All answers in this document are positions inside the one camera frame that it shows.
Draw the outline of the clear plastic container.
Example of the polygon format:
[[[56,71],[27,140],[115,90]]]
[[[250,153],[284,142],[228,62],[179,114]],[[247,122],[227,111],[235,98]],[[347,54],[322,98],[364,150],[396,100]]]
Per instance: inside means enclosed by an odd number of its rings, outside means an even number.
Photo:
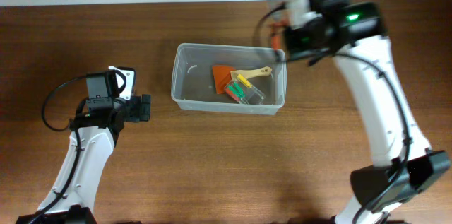
[[[183,110],[274,115],[285,104],[284,60],[281,49],[183,43],[171,97]]]

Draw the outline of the orange scraper wooden handle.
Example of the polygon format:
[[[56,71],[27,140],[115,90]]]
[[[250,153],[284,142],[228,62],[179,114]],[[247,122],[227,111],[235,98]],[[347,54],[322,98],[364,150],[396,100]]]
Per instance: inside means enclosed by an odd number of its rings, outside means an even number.
[[[255,78],[259,76],[271,75],[272,68],[265,66],[259,69],[253,70],[239,70],[233,66],[228,65],[213,65],[212,66],[215,91],[217,94],[223,94],[225,92],[225,86],[232,80],[237,79],[238,75],[243,76],[245,79]]]

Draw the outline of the clear screwdriver set case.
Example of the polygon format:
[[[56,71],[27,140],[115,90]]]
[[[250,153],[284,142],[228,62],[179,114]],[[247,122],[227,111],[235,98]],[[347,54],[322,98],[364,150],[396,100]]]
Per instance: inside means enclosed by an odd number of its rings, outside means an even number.
[[[266,96],[243,75],[238,74],[225,87],[224,91],[236,102],[244,105],[262,105]]]

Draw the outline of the orange black long-nose pliers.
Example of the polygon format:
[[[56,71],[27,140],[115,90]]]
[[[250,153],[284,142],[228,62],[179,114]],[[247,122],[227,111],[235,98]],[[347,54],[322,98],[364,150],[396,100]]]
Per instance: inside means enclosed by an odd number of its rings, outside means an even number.
[[[274,21],[270,24],[269,44],[271,49],[278,50],[281,48],[281,35],[288,26],[288,19]]]

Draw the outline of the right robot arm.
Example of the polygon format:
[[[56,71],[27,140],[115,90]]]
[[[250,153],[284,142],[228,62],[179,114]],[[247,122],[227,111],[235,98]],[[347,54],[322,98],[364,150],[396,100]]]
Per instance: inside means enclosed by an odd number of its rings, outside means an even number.
[[[288,0],[288,59],[330,58],[361,115],[372,164],[350,175],[353,195],[332,223],[388,223],[391,212],[436,183],[451,167],[413,117],[378,6],[350,0]]]

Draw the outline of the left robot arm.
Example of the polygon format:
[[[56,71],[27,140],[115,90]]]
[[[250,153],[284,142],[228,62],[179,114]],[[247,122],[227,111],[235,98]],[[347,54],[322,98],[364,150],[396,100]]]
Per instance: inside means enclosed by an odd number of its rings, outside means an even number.
[[[66,125],[69,148],[47,197],[18,223],[94,223],[94,205],[104,167],[127,122],[150,119],[151,96],[133,93],[136,72],[110,66],[82,76],[88,95]]]

